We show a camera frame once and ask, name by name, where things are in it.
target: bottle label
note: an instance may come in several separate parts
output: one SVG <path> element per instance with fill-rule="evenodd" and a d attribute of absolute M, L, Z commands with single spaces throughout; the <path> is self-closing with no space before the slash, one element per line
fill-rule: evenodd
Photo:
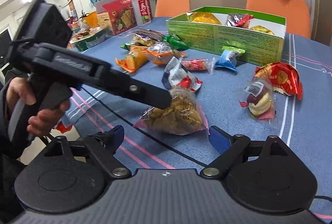
<path fill-rule="evenodd" d="M 145 0 L 138 1 L 139 11 L 141 12 L 141 17 L 143 24 L 148 23 L 150 21 L 149 13 L 147 12 L 147 6 Z"/>

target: blue candy wrapper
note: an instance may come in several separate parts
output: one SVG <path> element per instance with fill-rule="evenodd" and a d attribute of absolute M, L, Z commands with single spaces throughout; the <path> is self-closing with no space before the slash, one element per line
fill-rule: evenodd
<path fill-rule="evenodd" d="M 223 49 L 224 50 L 223 50 L 219 60 L 217 62 L 215 62 L 215 68 L 224 67 L 224 68 L 228 68 L 232 71 L 237 71 L 236 58 L 238 56 L 241 56 L 242 54 L 244 54 L 245 50 L 236 48 L 236 47 L 231 47 L 231 46 L 224 46 Z"/>

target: hand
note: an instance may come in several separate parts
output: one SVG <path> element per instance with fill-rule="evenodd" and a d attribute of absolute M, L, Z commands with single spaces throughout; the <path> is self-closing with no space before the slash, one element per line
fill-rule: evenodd
<path fill-rule="evenodd" d="M 27 105 L 36 103 L 36 98 L 29 83 L 23 78 L 14 78 L 8 87 L 6 100 L 12 114 L 17 101 L 21 99 Z M 70 102 L 66 100 L 55 110 L 41 110 L 36 116 L 31 116 L 28 120 L 27 131 L 36 136 L 45 136 L 57 124 L 58 120 L 69 109 Z"/>

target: juice bottle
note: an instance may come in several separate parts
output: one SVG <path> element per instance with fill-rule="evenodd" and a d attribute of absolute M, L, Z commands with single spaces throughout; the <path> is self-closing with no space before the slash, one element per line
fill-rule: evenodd
<path fill-rule="evenodd" d="M 132 7 L 138 26 L 151 23 L 150 6 L 147 0 L 132 0 Z"/>

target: orange chair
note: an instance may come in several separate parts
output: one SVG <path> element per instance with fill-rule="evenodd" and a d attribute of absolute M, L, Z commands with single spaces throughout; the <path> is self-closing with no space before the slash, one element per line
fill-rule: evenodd
<path fill-rule="evenodd" d="M 286 17 L 286 32 L 310 39 L 310 13 L 304 0 L 247 0 L 246 9 Z"/>
<path fill-rule="evenodd" d="M 157 0 L 155 17 L 174 17 L 190 11 L 189 0 Z"/>

